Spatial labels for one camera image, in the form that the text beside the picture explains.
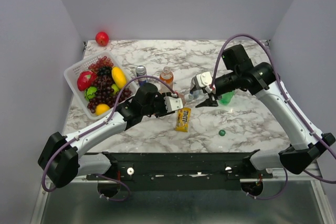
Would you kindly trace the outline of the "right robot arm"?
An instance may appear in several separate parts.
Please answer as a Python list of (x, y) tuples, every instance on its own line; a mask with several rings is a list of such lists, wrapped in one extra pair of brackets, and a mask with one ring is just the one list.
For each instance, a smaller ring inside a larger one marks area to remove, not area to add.
[(255, 177), (266, 168), (285, 168), (293, 174), (301, 174), (335, 142), (331, 133), (323, 133), (300, 109), (282, 82), (276, 81), (271, 64), (262, 62), (256, 66), (242, 45), (225, 49), (222, 60), (230, 72), (214, 79), (210, 72), (193, 77), (191, 92), (201, 90), (208, 98), (198, 107), (218, 105), (221, 95), (234, 90), (248, 91), (272, 113), (287, 134), (290, 145), (283, 151), (256, 150), (243, 159), (242, 173)]

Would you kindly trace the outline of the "white bottle cap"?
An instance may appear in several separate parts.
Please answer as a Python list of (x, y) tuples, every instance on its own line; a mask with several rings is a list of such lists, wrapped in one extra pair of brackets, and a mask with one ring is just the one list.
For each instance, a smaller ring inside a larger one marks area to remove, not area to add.
[(192, 94), (190, 94), (190, 93), (188, 93), (188, 94), (186, 94), (185, 96), (184, 96), (184, 100), (185, 100), (185, 102), (191, 102), (192, 100), (193, 100), (193, 95)]

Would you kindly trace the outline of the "orange bottle front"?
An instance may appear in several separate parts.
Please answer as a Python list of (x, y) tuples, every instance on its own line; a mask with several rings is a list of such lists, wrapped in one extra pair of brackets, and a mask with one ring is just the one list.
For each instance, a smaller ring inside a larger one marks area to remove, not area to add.
[(187, 93), (187, 94), (179, 93), (178, 97), (182, 99), (182, 103), (184, 105), (187, 104), (187, 103), (190, 103), (194, 100), (193, 95), (190, 94), (190, 93)]

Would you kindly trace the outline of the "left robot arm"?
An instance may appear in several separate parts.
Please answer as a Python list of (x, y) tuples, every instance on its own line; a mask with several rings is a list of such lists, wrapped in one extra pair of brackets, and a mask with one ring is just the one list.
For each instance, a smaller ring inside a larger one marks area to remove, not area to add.
[(134, 96), (88, 127), (68, 135), (52, 134), (38, 159), (43, 169), (42, 179), (49, 178), (56, 188), (84, 175), (100, 174), (104, 179), (112, 179), (117, 171), (113, 161), (106, 154), (87, 152), (107, 138), (139, 124), (144, 116), (158, 118), (182, 107), (177, 94), (159, 93), (156, 85), (143, 84)]

